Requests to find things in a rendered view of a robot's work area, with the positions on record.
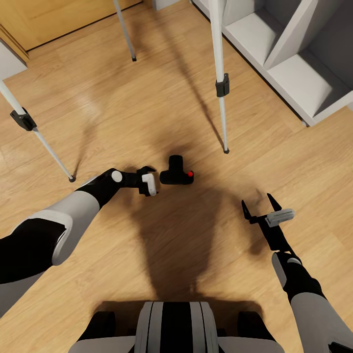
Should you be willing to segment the camera tripod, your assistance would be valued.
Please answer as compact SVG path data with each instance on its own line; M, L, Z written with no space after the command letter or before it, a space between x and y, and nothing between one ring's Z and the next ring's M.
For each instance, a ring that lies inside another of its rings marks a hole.
M136 57L134 56L134 52L130 43L130 39L126 30L125 22L123 19L123 15L121 9L119 7L118 0L113 0L116 11L119 16L119 20L121 22L121 26L123 28L123 32L125 34L125 38L132 56L132 60L136 61ZM223 128L223 138L224 138L224 146L225 153L229 154L229 149L227 147L227 126L226 126L226 108L225 108L225 96L229 94L229 78L228 74L224 73L224 63L223 63L223 43L222 43L222 23L221 23L221 13L220 13L220 0L208 0L209 2L209 11L210 11L210 19L211 19L211 27L212 27L212 39L214 45L214 56L215 56L215 67L216 67L216 90L217 97L220 100L220 110L221 110L221 120L222 120L222 128ZM67 171L65 166L62 164L60 159L54 153L52 148L49 146L47 141L41 135L39 130L36 128L37 125L32 117L29 115L27 110L24 107L21 107L19 102L12 95L10 90L7 88L5 83L0 78L0 92L4 95L7 101L14 108L10 116L16 121L16 123L24 128L26 131L34 131L34 133L38 136L50 154L54 157L57 163L61 166L64 172L69 177L70 182L75 182L74 177Z

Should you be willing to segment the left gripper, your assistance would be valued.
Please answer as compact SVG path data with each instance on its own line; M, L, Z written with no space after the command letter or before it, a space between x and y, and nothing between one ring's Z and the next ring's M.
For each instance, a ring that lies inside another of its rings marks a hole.
M149 168L148 166L142 167L137 173L133 173L135 176L135 183L132 188L139 188L140 194L145 194L146 197L150 196L148 184L142 181L142 175L148 175L148 172L155 172L154 169Z

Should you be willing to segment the digital camera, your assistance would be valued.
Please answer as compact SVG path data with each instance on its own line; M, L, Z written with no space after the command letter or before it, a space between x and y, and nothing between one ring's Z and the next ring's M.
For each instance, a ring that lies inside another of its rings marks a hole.
M183 171L183 157L171 155L169 157L169 170L162 171L159 175L161 184L166 185L187 185L194 182L194 172L186 174Z

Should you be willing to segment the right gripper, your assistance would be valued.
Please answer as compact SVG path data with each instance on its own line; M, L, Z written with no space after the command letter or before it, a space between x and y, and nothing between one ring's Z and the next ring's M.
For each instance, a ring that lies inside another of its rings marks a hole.
M282 210L282 207L278 204L278 202L275 200L275 198L273 198L273 196L270 193L267 193L267 195L271 201L271 204L272 204L275 212ZM266 239L271 239L271 238L283 236L283 232L282 232L280 226L269 227L267 221L265 220L267 215L263 215L263 216L259 216L259 217L256 217L256 216L252 217L243 200L241 201L241 204L242 204L245 219L249 220L250 224L258 223Z

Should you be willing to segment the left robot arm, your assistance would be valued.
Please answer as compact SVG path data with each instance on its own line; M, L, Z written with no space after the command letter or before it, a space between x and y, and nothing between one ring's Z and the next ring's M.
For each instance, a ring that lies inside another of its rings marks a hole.
M139 188L156 195L154 169L137 173L111 168L94 176L63 200L30 215L9 236L0 239L0 317L30 289L51 266L62 264L105 204L121 188Z

